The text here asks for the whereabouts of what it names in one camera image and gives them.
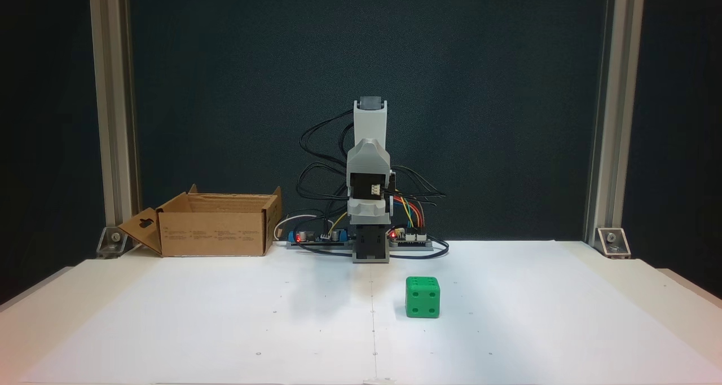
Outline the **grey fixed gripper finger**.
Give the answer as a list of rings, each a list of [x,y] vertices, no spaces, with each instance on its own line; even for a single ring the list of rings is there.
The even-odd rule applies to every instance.
[[[377,139],[361,139],[356,146],[346,154],[347,161],[390,161],[390,154]]]

